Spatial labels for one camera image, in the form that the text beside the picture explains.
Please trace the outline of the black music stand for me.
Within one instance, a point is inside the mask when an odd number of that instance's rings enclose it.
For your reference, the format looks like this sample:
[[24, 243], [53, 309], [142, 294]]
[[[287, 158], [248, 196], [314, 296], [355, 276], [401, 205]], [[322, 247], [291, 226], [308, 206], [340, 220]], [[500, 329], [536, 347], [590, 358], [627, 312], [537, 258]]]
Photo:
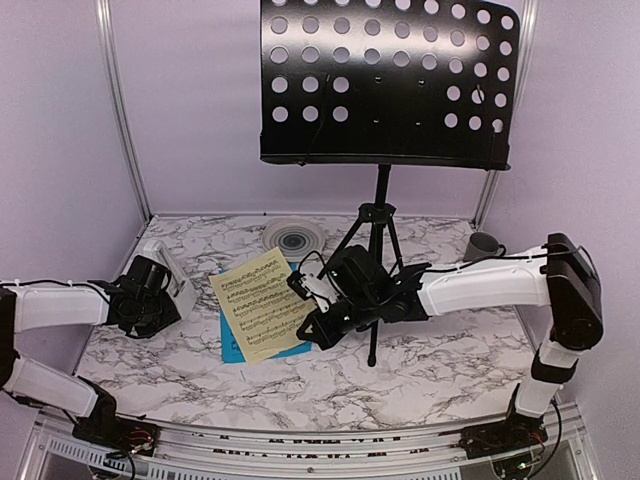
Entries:
[[260, 157], [374, 164], [360, 207], [381, 264], [395, 165], [504, 171], [520, 22], [489, 1], [264, 1]]

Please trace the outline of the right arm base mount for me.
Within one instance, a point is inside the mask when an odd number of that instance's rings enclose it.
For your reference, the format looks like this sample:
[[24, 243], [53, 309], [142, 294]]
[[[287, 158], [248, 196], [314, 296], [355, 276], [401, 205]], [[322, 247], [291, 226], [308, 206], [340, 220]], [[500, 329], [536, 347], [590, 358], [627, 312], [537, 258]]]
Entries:
[[526, 447], [543, 445], [548, 434], [543, 417], [528, 417], [516, 412], [517, 385], [503, 420], [465, 427], [460, 431], [457, 446], [464, 449], [468, 459], [498, 455]]

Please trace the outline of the white metronome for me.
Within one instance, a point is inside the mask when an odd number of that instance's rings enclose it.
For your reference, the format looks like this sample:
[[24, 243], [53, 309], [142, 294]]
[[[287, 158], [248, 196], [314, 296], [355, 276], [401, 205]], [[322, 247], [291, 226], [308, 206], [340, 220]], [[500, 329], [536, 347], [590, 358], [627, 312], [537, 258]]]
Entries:
[[185, 270], [161, 240], [148, 240], [143, 246], [143, 255], [169, 269], [171, 279], [168, 283], [167, 292], [180, 318], [182, 320], [187, 319], [195, 307], [198, 294]]

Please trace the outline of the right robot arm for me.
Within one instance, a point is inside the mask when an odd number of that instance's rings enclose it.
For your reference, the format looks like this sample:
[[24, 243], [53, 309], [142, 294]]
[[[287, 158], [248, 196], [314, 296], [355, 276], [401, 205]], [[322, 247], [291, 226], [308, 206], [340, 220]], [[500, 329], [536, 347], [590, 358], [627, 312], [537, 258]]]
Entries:
[[519, 384], [495, 438], [515, 448], [534, 431], [560, 386], [574, 375], [586, 350], [604, 335], [601, 282], [587, 252], [556, 233], [540, 247], [449, 265], [407, 265], [391, 275], [362, 246], [337, 252], [325, 277], [294, 271], [288, 287], [315, 302], [297, 330], [320, 349], [334, 347], [348, 332], [377, 321], [413, 322], [431, 317], [511, 305], [548, 306], [551, 324]]

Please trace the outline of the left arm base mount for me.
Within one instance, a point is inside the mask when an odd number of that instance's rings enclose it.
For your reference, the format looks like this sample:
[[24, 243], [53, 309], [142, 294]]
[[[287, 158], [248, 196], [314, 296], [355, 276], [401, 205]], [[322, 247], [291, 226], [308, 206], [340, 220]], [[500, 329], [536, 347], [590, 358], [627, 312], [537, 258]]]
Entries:
[[141, 418], [118, 416], [116, 399], [100, 386], [92, 382], [89, 385], [97, 394], [96, 404], [88, 417], [74, 420], [72, 435], [129, 454], [152, 456], [160, 427]]

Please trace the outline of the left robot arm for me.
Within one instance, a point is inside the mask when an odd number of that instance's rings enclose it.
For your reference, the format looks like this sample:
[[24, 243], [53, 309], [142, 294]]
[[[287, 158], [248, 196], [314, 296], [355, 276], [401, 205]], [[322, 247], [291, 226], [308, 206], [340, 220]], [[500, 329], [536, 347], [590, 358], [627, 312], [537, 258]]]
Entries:
[[196, 302], [193, 284], [171, 260], [137, 255], [112, 282], [14, 280], [1, 285], [1, 390], [76, 416], [106, 445], [125, 438], [114, 397], [101, 387], [20, 354], [14, 337], [28, 330], [70, 325], [115, 326], [149, 339], [183, 320]]

